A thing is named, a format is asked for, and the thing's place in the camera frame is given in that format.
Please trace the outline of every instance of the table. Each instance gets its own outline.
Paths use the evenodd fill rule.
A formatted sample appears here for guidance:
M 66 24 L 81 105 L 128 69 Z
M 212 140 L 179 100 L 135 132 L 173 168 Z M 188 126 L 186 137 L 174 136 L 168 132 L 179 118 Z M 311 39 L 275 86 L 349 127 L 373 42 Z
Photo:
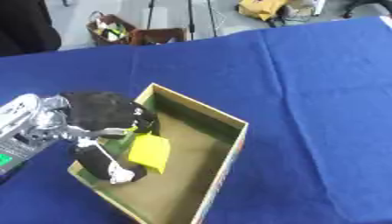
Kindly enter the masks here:
M 0 103 L 28 92 L 137 96 L 154 81 L 250 122 L 206 223 L 382 223 L 392 221 L 391 35 L 370 17 L 1 58 Z M 59 143 L 1 185 L 2 222 L 129 223 L 70 163 Z

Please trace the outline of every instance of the chair leg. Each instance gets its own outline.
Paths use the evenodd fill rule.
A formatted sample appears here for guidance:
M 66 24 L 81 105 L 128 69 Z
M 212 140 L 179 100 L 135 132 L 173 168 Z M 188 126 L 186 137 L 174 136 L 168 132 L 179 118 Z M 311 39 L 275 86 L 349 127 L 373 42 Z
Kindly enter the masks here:
M 351 18 L 353 16 L 353 10 L 356 7 L 359 7 L 363 4 L 378 4 L 380 2 L 380 0 L 356 0 L 352 3 L 350 3 L 347 7 L 346 7 L 346 12 L 345 14 L 343 14 L 343 18 Z

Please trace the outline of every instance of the cardboard box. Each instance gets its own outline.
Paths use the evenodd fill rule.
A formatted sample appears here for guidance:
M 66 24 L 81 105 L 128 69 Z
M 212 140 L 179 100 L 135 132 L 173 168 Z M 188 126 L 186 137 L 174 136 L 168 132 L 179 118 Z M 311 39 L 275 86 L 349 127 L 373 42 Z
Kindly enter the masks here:
M 69 172 L 139 223 L 201 223 L 241 151 L 248 124 L 157 84 L 136 102 L 157 112 L 161 136 L 171 142 L 164 174 L 150 172 L 136 183 L 111 185 L 78 162 Z M 131 136 L 104 143 L 117 151 L 111 153 L 126 154 L 130 141 Z

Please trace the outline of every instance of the basket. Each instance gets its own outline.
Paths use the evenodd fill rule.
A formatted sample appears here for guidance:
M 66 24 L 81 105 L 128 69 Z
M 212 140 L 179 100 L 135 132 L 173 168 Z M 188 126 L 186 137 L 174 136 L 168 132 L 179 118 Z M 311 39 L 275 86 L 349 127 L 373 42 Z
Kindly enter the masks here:
M 123 37 L 123 38 L 119 38 L 116 41 L 109 41 L 108 39 L 99 35 L 98 33 L 95 32 L 97 30 L 97 25 L 96 25 L 95 20 L 93 19 L 93 17 L 96 15 L 98 15 L 98 17 L 95 17 L 95 18 L 99 18 L 102 22 L 104 22 L 106 24 L 117 23 L 117 24 L 123 25 L 129 35 L 126 37 Z M 128 45 L 128 44 L 130 44 L 130 42 L 132 40 L 131 33 L 132 33 L 132 31 L 134 31 L 136 29 L 136 27 L 132 24 L 125 22 L 124 20 L 120 19 L 116 15 L 112 15 L 112 14 L 104 15 L 103 13 L 101 13 L 99 11 L 95 11 L 90 16 L 90 22 L 87 24 L 87 29 L 91 34 L 91 38 L 93 39 L 93 41 L 95 42 L 95 44 L 97 46 L 111 46 L 111 45 Z
M 171 39 L 174 42 L 186 41 L 186 32 L 181 28 L 156 29 L 156 30 L 138 30 L 135 29 L 131 36 L 130 43 L 133 46 L 147 46 L 154 44 L 166 44 Z

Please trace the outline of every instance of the gray floor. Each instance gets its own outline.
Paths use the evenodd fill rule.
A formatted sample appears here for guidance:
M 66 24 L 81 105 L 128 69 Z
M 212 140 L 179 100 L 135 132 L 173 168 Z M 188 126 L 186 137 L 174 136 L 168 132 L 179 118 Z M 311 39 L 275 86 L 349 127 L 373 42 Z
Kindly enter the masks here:
M 148 2 L 150 0 L 68 0 L 70 7 L 62 5 L 61 0 L 46 0 L 53 18 L 55 28 L 62 39 L 62 49 L 74 49 L 92 46 L 93 43 L 86 30 L 86 23 L 92 11 L 116 14 L 136 27 L 146 26 Z M 187 0 L 156 0 L 152 28 L 187 27 Z M 324 22 L 341 19 L 344 6 L 350 0 L 326 0 L 322 15 L 313 17 L 313 22 Z M 245 30 L 265 29 L 268 26 L 257 19 L 244 17 L 235 11 L 239 0 L 212 0 L 214 15 L 220 35 L 228 35 Z M 196 39 L 213 36 L 206 0 L 193 0 L 193 11 L 196 25 Z M 359 7 L 356 17 L 387 14 L 378 5 L 370 4 Z

